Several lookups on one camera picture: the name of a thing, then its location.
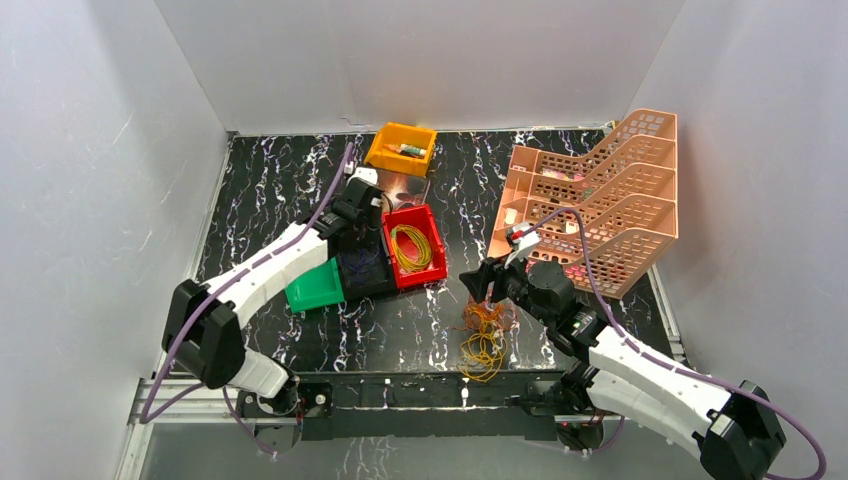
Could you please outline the black plastic bin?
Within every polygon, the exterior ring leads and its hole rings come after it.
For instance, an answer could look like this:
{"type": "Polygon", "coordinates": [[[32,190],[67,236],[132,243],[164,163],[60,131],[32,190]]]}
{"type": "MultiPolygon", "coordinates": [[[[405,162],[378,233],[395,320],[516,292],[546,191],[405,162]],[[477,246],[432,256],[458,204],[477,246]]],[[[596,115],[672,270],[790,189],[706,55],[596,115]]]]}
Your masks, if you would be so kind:
{"type": "Polygon", "coordinates": [[[346,300],[384,297],[398,291],[380,228],[365,239],[342,239],[336,261],[346,300]]]}

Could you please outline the green plastic bin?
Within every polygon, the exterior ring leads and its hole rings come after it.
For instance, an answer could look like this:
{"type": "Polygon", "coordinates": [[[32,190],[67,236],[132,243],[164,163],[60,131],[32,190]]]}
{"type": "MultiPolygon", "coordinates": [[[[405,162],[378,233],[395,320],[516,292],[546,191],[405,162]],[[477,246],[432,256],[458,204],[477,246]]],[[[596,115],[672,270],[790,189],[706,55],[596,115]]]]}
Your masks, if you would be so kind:
{"type": "Polygon", "coordinates": [[[300,313],[345,300],[335,258],[297,277],[285,288],[289,309],[300,313]]]}

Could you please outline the red plastic bin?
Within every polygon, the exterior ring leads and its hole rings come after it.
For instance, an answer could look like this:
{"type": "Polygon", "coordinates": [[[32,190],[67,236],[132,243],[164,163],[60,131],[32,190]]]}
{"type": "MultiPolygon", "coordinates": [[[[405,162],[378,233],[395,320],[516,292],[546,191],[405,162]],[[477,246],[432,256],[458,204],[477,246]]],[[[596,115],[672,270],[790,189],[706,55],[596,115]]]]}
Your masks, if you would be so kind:
{"type": "Polygon", "coordinates": [[[384,212],[381,227],[398,289],[447,278],[445,249],[429,205],[384,212]]]}

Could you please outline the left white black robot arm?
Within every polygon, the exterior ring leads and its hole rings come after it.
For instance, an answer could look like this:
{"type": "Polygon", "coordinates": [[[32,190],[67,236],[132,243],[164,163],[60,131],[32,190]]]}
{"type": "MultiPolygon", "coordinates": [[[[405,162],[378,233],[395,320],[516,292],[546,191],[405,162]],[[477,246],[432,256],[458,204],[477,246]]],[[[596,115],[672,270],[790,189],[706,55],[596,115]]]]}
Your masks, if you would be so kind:
{"type": "Polygon", "coordinates": [[[248,321],[298,277],[325,264],[343,240],[380,215],[377,174],[360,168],[343,189],[290,224],[272,243],[206,282],[174,290],[162,348],[210,389],[235,387],[259,396],[275,416],[294,411],[299,378],[283,363],[245,346],[248,321]]]}

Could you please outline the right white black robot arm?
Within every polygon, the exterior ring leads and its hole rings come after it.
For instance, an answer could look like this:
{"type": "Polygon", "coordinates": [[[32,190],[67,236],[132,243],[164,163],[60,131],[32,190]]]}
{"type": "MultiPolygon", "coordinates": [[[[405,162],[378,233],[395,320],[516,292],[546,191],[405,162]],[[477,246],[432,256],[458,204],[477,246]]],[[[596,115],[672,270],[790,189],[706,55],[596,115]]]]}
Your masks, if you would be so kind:
{"type": "Polygon", "coordinates": [[[571,279],[550,261],[528,265],[487,258],[460,281],[477,302],[510,300],[577,359],[561,380],[565,405],[622,414],[697,458],[714,479],[762,479],[786,444],[769,397],[755,383],[719,386],[637,339],[579,300],[571,279]]]}

